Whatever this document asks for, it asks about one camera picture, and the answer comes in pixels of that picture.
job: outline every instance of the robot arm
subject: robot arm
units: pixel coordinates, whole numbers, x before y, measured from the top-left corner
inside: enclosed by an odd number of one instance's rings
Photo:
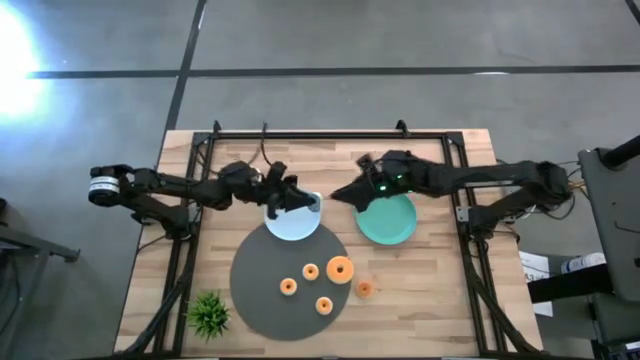
[[[149,194],[193,200],[215,210],[228,209],[233,195],[245,203],[266,204],[267,216],[275,219],[276,209],[291,211],[316,202],[313,196],[297,188],[295,175],[283,178],[286,168],[282,162],[276,162],[263,177],[249,164],[237,161],[222,168],[216,179],[196,181],[128,165],[94,167],[90,172],[89,201],[104,207],[124,206],[134,211],[132,217],[136,221],[157,220],[167,231],[167,237],[184,239],[191,235],[188,208],[166,205]]]
[[[533,205],[560,205],[571,198],[566,171],[549,162],[456,168],[418,158],[409,151],[390,150],[375,161],[364,155],[357,164],[362,174],[331,197],[355,206],[358,212],[365,211],[377,198],[407,192],[437,198],[465,188],[521,186],[492,205],[475,206],[458,214],[472,229],[484,227],[478,235],[485,237],[490,237],[487,228],[493,229],[504,217]]]

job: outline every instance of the wooden tabletop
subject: wooden tabletop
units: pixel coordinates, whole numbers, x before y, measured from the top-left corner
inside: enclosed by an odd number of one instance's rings
[[[464,134],[471,166],[495,164],[487,130],[459,131]],[[158,171],[184,176],[192,134],[193,131],[167,133]],[[249,160],[256,145],[256,141],[216,141],[212,168]],[[393,247],[376,245],[364,237],[352,208],[328,198],[333,190],[359,174],[355,164],[358,157],[370,152],[377,158],[389,149],[411,150],[418,157],[444,161],[441,144],[435,140],[295,140],[292,134],[291,140],[266,141],[265,150],[271,161],[283,161],[288,173],[298,175],[301,188],[324,195],[322,223],[344,243],[355,265],[356,280],[373,280],[376,293],[361,300],[352,292],[340,316],[319,334],[293,342],[266,339],[244,324],[233,308],[229,290],[236,249],[249,232],[263,223],[263,210],[241,202],[235,202],[227,211],[205,209],[191,298],[205,290],[220,291],[231,308],[231,320],[229,331],[208,343],[187,328],[184,356],[427,357],[478,353],[450,198],[410,194],[417,208],[418,225],[408,241]],[[263,173],[268,170],[262,157],[253,166]],[[476,194],[480,204],[488,204],[501,193],[484,189],[476,190]],[[168,204],[178,203],[175,198],[159,198]],[[159,226],[145,228],[141,244],[162,233]],[[170,248],[171,242],[163,240],[137,256],[116,350],[130,345],[158,309]],[[513,237],[496,234],[490,240],[489,257],[500,306],[525,338],[541,349]],[[482,307],[487,337],[493,344],[489,313]],[[169,322],[167,344],[173,339],[175,311]]]

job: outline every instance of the potted plant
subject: potted plant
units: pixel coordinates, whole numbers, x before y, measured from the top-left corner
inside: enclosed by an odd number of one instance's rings
[[[196,328],[196,335],[205,338],[222,336],[222,330],[227,330],[229,309],[226,308],[220,294],[212,291],[200,294],[195,302],[189,305],[187,311],[189,326]]]

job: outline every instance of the gray floor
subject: gray floor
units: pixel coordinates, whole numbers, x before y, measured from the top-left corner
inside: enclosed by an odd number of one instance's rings
[[[0,1],[0,19],[12,9],[23,24],[25,36],[7,38],[31,42],[38,65],[29,70],[178,69],[195,6]],[[624,0],[210,0],[201,26],[193,62],[200,69],[640,63],[640,26]],[[7,38],[0,34],[0,42]],[[3,55],[0,71],[27,63],[25,51]],[[5,65],[7,58],[15,62]],[[110,353],[140,228],[128,211],[89,204],[88,171],[111,163],[153,167],[174,88],[174,79],[0,83],[0,196],[11,204],[8,220],[82,248],[75,264],[50,262],[14,358]],[[15,94],[31,106],[1,103]],[[210,128],[214,119],[228,129],[262,121],[389,128],[402,118],[414,128],[489,128],[507,161],[567,161],[580,149],[637,135],[638,114],[640,73],[190,79],[177,128]],[[525,251],[599,249],[581,197],[567,220],[531,216],[518,229]],[[541,327],[552,353],[590,354],[584,342]]]

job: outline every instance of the orange ring toy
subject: orange ring toy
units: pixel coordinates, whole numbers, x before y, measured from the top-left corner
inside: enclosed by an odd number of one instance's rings
[[[333,301],[326,296],[316,300],[316,311],[320,315],[329,315],[333,310]]]
[[[298,290],[298,284],[291,278],[286,278],[280,282],[280,292],[285,296],[291,296]]]
[[[369,281],[361,280],[356,286],[356,295],[360,299],[366,299],[373,295],[373,284]]]
[[[353,263],[346,256],[336,256],[327,263],[327,276],[336,284],[351,281],[353,272]]]
[[[307,264],[302,268],[302,276],[309,281],[313,281],[318,278],[320,270],[316,264]]]

